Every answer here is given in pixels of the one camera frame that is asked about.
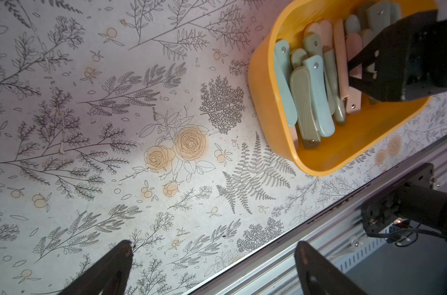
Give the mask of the aluminium frame rail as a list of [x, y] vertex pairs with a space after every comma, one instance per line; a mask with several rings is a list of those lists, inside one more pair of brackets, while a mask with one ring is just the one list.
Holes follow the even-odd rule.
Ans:
[[354, 267], [383, 245], [368, 238], [362, 227], [362, 204], [414, 172], [424, 163], [434, 166], [423, 177], [427, 186], [436, 178], [447, 179], [447, 136], [356, 189], [287, 234], [258, 249], [250, 257], [223, 271], [191, 291], [193, 295], [299, 295], [294, 250], [307, 241], [342, 270]]

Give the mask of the yellow plastic storage box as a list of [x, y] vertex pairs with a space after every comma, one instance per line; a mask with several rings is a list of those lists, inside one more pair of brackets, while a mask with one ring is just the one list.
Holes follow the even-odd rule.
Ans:
[[294, 146], [274, 74], [275, 43], [284, 39], [291, 48], [298, 47], [310, 23], [346, 18], [361, 3], [292, 1], [275, 20], [270, 34], [255, 50], [249, 64], [249, 89], [267, 144], [275, 154], [316, 177], [330, 175], [355, 160], [419, 115], [432, 100], [426, 97], [407, 103], [371, 105], [367, 96], [363, 96], [361, 112], [349, 115], [346, 125], [337, 126], [333, 136], [322, 138], [319, 147]]

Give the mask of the mint green folding knife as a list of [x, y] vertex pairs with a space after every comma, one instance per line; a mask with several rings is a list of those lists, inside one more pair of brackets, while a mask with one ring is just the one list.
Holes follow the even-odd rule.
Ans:
[[280, 40], [275, 44], [275, 74], [278, 88], [281, 95], [281, 101], [287, 124], [293, 127], [297, 122], [297, 110], [289, 88], [289, 78], [292, 73], [292, 65], [290, 61], [290, 46], [285, 40]]

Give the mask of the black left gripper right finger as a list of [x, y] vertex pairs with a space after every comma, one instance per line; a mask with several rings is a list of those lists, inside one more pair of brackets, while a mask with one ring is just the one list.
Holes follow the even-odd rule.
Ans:
[[294, 258], [304, 295], [366, 295], [308, 242], [297, 244]]

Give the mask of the light blue folding knife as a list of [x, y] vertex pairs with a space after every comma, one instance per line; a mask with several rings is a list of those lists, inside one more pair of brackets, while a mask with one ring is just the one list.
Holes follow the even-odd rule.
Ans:
[[320, 55], [314, 55], [303, 61], [310, 75], [311, 104], [319, 135], [332, 136], [335, 125], [330, 112], [328, 96], [324, 82], [324, 64]]

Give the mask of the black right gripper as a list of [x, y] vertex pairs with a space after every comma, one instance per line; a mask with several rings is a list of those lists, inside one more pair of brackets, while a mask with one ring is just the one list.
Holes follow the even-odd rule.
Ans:
[[365, 46], [360, 34], [347, 37], [349, 86], [381, 102], [410, 102], [447, 92], [447, 20], [437, 11], [402, 18]]

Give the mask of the sage green folding knife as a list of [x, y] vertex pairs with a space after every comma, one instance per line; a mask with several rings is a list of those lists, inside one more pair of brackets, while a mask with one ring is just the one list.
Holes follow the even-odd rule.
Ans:
[[300, 142], [305, 149], [315, 149], [321, 144], [321, 137], [312, 111], [310, 73], [305, 66], [300, 66], [291, 73], [289, 88], [297, 110]]

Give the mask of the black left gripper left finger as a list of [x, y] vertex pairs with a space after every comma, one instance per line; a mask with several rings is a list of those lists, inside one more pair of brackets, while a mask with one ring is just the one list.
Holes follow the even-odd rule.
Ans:
[[123, 240], [60, 293], [62, 295], [123, 295], [132, 264], [131, 241]]

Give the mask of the pink folding fruit knife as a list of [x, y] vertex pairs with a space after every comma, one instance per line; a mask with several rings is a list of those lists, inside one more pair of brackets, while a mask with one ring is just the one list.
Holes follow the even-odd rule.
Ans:
[[[362, 50], [362, 38], [357, 33], [349, 34], [345, 39], [347, 60], [350, 61]], [[362, 66], [358, 65], [349, 71], [350, 77], [362, 78]], [[361, 111], [362, 92], [354, 87], [349, 88], [349, 96], [346, 99], [346, 112], [357, 114]]]
[[333, 24], [334, 50], [339, 79], [339, 95], [342, 100], [349, 96], [348, 62], [346, 56], [343, 20], [338, 18]]

